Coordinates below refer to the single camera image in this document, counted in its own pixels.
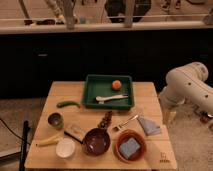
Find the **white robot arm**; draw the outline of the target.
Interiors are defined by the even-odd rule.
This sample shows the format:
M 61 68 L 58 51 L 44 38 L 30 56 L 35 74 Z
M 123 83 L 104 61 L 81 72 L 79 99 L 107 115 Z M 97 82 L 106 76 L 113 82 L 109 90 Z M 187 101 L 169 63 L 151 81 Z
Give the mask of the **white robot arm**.
M 169 123 L 171 109 L 186 99 L 213 115 L 213 87 L 205 83 L 208 75 L 207 67 L 201 62 L 174 68 L 166 74 L 167 85 L 158 96 L 164 124 Z

